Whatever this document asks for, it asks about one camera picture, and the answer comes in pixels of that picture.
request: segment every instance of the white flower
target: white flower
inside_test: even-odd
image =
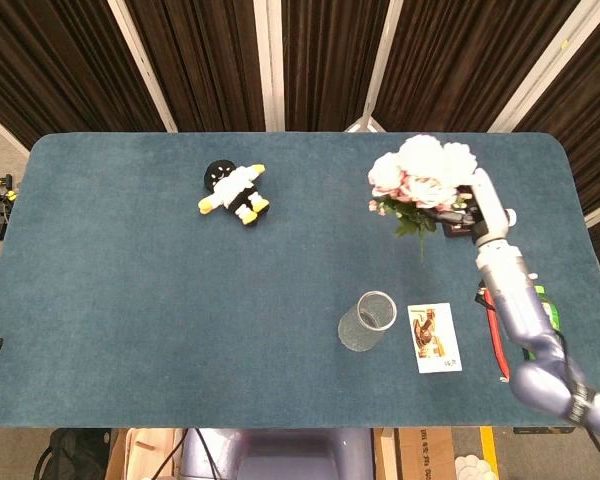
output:
[[[398,165],[409,176],[436,179],[444,187],[470,185],[476,157],[468,145],[447,143],[431,135],[416,135],[400,147]]]
[[[433,178],[409,177],[401,189],[418,208],[443,208],[450,210],[456,201],[455,187],[444,186]]]
[[[386,153],[377,159],[373,168],[369,170],[369,183],[375,187],[372,192],[374,196],[385,195],[400,186],[402,174],[397,160],[397,154]]]

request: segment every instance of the cardboard box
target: cardboard box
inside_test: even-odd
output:
[[[400,428],[402,480],[456,480],[450,428]]]

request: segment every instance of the yellow stripe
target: yellow stripe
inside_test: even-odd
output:
[[[480,427],[480,441],[482,442],[482,456],[491,465],[491,471],[497,477],[500,477],[498,459],[496,458],[496,444],[493,441],[493,429],[491,427]]]

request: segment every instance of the red cable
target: red cable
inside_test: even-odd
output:
[[[498,366],[502,372],[505,382],[509,381],[509,363],[502,348],[502,339],[500,338],[500,329],[498,327],[498,316],[496,315],[493,298],[488,289],[484,290],[484,301],[487,304],[487,320],[489,321],[489,330],[491,331],[491,343],[493,344],[493,353],[498,361]]]

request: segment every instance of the black bag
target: black bag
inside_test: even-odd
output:
[[[103,480],[109,462],[108,428],[60,428],[36,465],[33,480]],[[46,458],[51,455],[40,476]]]

